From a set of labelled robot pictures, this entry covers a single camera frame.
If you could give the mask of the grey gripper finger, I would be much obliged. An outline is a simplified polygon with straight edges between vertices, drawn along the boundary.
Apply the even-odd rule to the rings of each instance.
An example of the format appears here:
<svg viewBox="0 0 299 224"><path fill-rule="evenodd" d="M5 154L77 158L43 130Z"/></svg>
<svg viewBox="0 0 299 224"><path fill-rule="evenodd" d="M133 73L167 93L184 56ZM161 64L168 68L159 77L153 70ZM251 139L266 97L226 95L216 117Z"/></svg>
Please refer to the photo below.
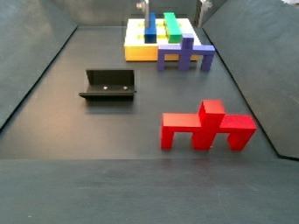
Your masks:
<svg viewBox="0 0 299 224"><path fill-rule="evenodd" d="M204 14L208 11L208 9L212 7L212 2L211 0L199 0L199 3L200 3L200 7L199 7L200 13L198 18L198 26L202 27Z"/></svg>

